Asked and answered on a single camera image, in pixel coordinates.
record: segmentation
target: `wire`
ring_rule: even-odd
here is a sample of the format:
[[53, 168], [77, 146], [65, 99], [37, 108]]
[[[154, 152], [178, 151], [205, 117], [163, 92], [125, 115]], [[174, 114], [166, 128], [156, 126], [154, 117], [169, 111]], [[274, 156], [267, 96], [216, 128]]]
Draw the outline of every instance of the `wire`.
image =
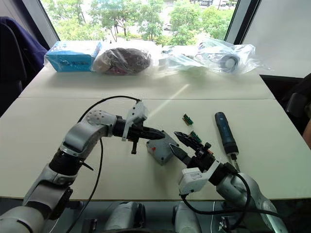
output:
[[251, 191], [249, 189], [249, 186], [248, 186], [246, 180], [239, 173], [237, 173], [235, 175], [241, 179], [241, 181], [243, 182], [243, 184], [245, 185], [245, 188], [246, 188], [246, 193], [247, 193], [246, 203], [245, 203], [245, 206], [242, 209], [232, 209], [232, 210], [222, 210], [222, 211], [221, 210], [220, 211], [214, 211], [214, 209], [213, 209], [213, 211], [200, 211], [200, 210], [197, 210], [194, 207], [192, 207], [190, 205], [190, 203], [186, 200], [187, 194], [186, 195], [180, 195], [180, 196], [181, 196], [182, 200], [184, 201], [184, 203], [192, 211], [194, 211], [194, 212], [196, 212], [198, 214], [202, 214], [202, 215], [217, 215], [217, 214], [228, 214], [228, 213], [242, 212], [241, 215], [239, 216], [238, 220], [232, 226], [230, 226], [229, 228], [224, 229], [225, 231], [229, 231], [229, 230], [231, 231], [231, 230], [234, 230], [237, 227], [239, 227], [239, 225], [242, 222], [244, 216], [248, 212], [273, 215], [273, 216], [276, 216], [276, 217], [279, 217], [279, 218], [283, 219], [283, 217], [281, 217], [278, 213], [275, 213], [275, 212], [272, 212], [272, 211], [259, 210], [259, 209], [249, 210], [248, 207], [249, 207], [249, 204], [250, 204], [250, 201], [251, 201]]
[[94, 185], [94, 188], [93, 188], [93, 191], [91, 193], [91, 195], [89, 196], [85, 206], [83, 206], [82, 210], [80, 211], [78, 217], [74, 220], [74, 222], [71, 224], [71, 226], [68, 228], [68, 230], [66, 231], [66, 233], [69, 233], [72, 228], [74, 227], [74, 225], [76, 225], [77, 221], [79, 220], [79, 218], [81, 217], [83, 211], [85, 210], [85, 208], [87, 207], [87, 205], [89, 204], [89, 202], [91, 201], [94, 193], [95, 193], [95, 190], [97, 188], [97, 185], [98, 185], [98, 181], [99, 181], [99, 178], [101, 176], [101, 171], [102, 171], [102, 165], [103, 165], [103, 157], [104, 157], [104, 146], [103, 146], [103, 141], [102, 139], [99, 139], [99, 142], [101, 143], [101, 160], [100, 160], [100, 163], [99, 163], [99, 169], [98, 169], [98, 174], [97, 174], [97, 179], [96, 179], [96, 183]]
[[52, 227], [52, 229], [49, 231], [49, 233], [52, 233], [52, 231], [54, 230], [56, 224], [58, 223], [58, 220], [56, 221], [56, 223], [54, 224], [54, 226]]
[[[216, 202], [214, 201], [214, 204], [213, 204], [213, 211], [215, 210], [215, 203], [216, 203]], [[212, 230], [213, 218], [214, 218], [214, 215], [212, 215], [212, 220], [210, 221], [210, 233], [213, 232], [213, 230]]]
[[239, 226], [239, 224], [243, 221], [243, 218], [246, 215], [246, 210], [248, 209], [249, 204], [251, 202], [251, 190], [249, 189], [249, 186], [248, 186], [246, 180], [239, 173], [236, 173], [235, 175], [237, 177], [239, 177], [239, 179], [243, 182], [243, 184], [246, 188], [246, 203], [244, 206], [244, 211], [242, 212], [242, 214], [240, 215], [238, 220], [232, 226], [230, 226], [229, 229], [227, 229], [227, 230], [234, 230]]
[[[195, 209], [190, 203], [186, 200], [187, 195], [181, 195], [181, 198], [183, 202], [186, 204], [186, 206], [189, 207], [192, 211], [200, 214], [200, 215], [220, 215], [220, 214], [230, 214], [230, 213], [238, 213], [238, 212], [243, 212], [244, 209], [232, 209], [232, 210], [215, 210], [215, 211], [202, 211], [202, 210], [197, 210]], [[272, 211], [267, 211], [267, 210], [259, 210], [259, 209], [248, 209], [246, 211], [247, 213], [258, 213], [258, 214], [266, 214], [266, 215], [272, 215], [275, 217], [279, 217], [283, 219], [281, 215], [278, 213], [272, 212]]]
[[134, 97], [131, 97], [131, 96], [110, 96], [108, 98], [105, 98], [105, 99], [102, 99], [98, 102], [96, 102], [95, 104], [93, 104], [92, 106], [90, 106], [83, 114], [82, 116], [80, 117], [80, 119], [78, 120], [78, 122], [80, 122], [84, 117], [85, 115], [89, 112], [89, 110], [91, 110], [92, 108], [94, 108], [96, 105], [102, 103], [102, 102], [105, 102], [106, 100], [110, 100], [110, 99], [115, 99], [115, 98], [127, 98], [127, 99], [131, 99], [131, 100], [135, 100], [136, 102], [139, 102], [141, 101], [140, 99], [136, 99]]
[[[131, 97], [131, 96], [110, 96], [108, 98], [105, 98], [105, 99], [102, 99], [98, 102], [96, 102], [95, 104], [93, 104], [92, 106], [90, 106], [83, 114], [82, 116], [79, 118], [78, 120], [78, 123], [85, 117], [85, 115], [92, 109], [94, 108], [96, 105], [102, 103], [102, 102], [105, 102], [106, 100], [110, 100], [110, 99], [115, 99], [115, 98], [127, 98], [127, 99], [131, 99], [131, 100], [135, 100], [136, 102], [139, 102], [141, 100], [139, 99], [136, 99], [134, 97]], [[68, 230], [66, 231], [66, 233], [69, 233], [72, 228], [75, 226], [75, 224], [78, 222], [79, 218], [81, 217], [83, 211], [85, 210], [85, 208], [87, 207], [87, 205], [89, 204], [89, 202], [91, 201], [95, 191], [96, 191], [96, 188], [97, 188], [97, 185], [98, 185], [98, 181], [99, 181], [99, 178], [101, 176], [101, 171], [102, 171], [102, 165], [103, 165], [103, 157], [104, 157], [104, 146], [103, 146], [103, 141], [102, 139], [99, 139], [99, 142], [101, 144], [101, 160], [100, 160], [100, 165], [99, 165], [99, 170], [98, 170], [98, 174], [97, 174], [97, 179], [96, 179], [96, 183], [94, 185], [94, 188], [93, 188], [93, 191], [91, 193], [91, 195], [89, 196], [85, 206], [82, 208], [82, 210], [80, 211], [78, 217], [73, 221], [73, 223], [71, 224], [71, 226], [68, 228]]]

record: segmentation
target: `window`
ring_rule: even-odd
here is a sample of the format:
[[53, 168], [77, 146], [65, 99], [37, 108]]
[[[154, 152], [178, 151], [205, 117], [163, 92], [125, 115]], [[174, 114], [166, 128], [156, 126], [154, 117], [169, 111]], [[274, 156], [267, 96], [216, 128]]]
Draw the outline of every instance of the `window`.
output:
[[152, 40], [193, 45], [224, 39], [237, 0], [41, 0], [61, 40]]

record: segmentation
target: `screwdriver handle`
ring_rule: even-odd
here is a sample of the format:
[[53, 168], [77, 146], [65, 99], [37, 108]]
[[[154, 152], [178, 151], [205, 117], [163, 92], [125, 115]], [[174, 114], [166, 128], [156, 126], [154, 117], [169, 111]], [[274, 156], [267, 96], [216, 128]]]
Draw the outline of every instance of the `screwdriver handle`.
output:
[[232, 132], [230, 130], [227, 118], [223, 112], [218, 112], [215, 114], [215, 121], [222, 138], [224, 150], [227, 155], [238, 155], [239, 149], [233, 138]]

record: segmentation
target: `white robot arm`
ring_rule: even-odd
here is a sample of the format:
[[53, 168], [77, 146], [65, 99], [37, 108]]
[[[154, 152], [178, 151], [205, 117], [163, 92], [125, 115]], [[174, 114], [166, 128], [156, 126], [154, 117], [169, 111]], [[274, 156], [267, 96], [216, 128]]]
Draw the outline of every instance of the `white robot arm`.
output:
[[288, 232], [281, 218], [277, 217], [277, 214], [275, 214], [276, 216], [272, 215], [273, 213], [277, 213], [276, 208], [261, 193], [256, 181], [246, 174], [238, 173], [231, 164], [222, 164], [217, 161], [213, 153], [209, 150], [211, 146], [209, 143], [203, 146], [191, 136], [181, 132], [174, 133], [183, 144], [195, 150], [195, 156], [190, 158], [181, 148], [170, 144], [173, 154], [187, 165], [187, 169], [182, 170], [178, 184], [180, 196], [190, 209], [200, 214], [204, 213], [204, 211], [198, 211], [191, 207], [186, 201], [186, 196], [189, 193], [200, 191], [207, 181], [216, 186], [217, 192], [225, 200], [231, 202], [237, 208], [244, 208], [247, 201], [247, 188], [242, 181], [244, 179], [251, 195], [247, 212], [257, 213], [259, 215], [260, 211], [258, 210], [262, 210], [260, 215], [265, 227], [268, 227], [275, 233]]
[[0, 216], [0, 231], [39, 233], [47, 219], [59, 218], [73, 192], [70, 185], [80, 167], [92, 169], [84, 161], [101, 137], [114, 135], [122, 141], [129, 139], [133, 142], [133, 154], [139, 138], [164, 138], [161, 131], [143, 126], [146, 113], [141, 101], [129, 110], [126, 120], [102, 110], [89, 111], [69, 130], [52, 161], [27, 192], [23, 205]]

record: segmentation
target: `screwdriver shaft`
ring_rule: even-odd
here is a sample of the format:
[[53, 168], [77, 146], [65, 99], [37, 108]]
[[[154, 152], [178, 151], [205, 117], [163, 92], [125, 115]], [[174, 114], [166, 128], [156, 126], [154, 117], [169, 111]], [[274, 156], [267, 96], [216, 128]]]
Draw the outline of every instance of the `screwdriver shaft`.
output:
[[240, 172], [240, 168], [239, 168], [239, 165], [238, 165], [238, 162], [236, 160], [233, 160], [234, 162], [234, 166], [235, 166], [235, 169]]

